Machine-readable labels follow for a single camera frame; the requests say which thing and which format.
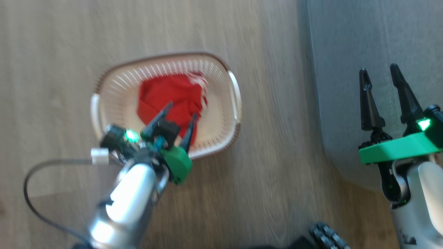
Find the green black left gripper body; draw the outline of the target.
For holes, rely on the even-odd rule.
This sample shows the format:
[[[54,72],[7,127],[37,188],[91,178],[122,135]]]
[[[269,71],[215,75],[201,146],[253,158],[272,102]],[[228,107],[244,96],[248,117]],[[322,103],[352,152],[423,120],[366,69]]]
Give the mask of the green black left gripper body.
[[[155,137],[153,141],[141,139],[140,145],[147,149],[147,159],[155,170],[164,166],[169,172],[168,180],[181,185],[187,179],[192,169],[193,162],[188,155],[190,140],[181,142],[178,146],[168,142],[165,137]]]

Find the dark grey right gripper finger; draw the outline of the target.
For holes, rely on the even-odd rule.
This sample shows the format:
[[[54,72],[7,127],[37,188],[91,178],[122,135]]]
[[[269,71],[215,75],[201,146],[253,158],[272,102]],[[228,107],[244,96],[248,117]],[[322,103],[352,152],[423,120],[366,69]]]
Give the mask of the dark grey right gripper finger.
[[[366,69],[359,71],[361,129],[370,131],[385,127],[372,95],[372,83]]]
[[[418,121],[424,119],[424,112],[416,96],[406,82],[399,66],[395,63],[390,65],[390,73],[394,87],[397,88],[401,108],[401,123],[406,125],[405,135],[422,132]]]

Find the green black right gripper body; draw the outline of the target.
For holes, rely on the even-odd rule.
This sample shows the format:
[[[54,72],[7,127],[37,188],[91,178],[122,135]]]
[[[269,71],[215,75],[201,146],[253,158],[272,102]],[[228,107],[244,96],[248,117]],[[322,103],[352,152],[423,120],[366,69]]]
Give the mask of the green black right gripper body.
[[[426,130],[359,150],[362,164],[377,164],[442,152],[442,129]]]

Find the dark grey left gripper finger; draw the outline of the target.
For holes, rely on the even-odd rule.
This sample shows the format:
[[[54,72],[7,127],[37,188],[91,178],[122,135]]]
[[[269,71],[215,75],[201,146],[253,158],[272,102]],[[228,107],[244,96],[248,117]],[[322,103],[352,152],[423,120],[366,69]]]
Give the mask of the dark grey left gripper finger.
[[[180,126],[166,119],[172,106],[172,101],[166,104],[141,131],[141,139],[143,141],[154,143],[156,138],[163,137],[167,143],[175,142],[176,137],[179,135]]]
[[[189,152],[189,149],[191,147],[192,138],[196,126],[197,126],[197,113],[194,113],[179,145],[186,153]]]

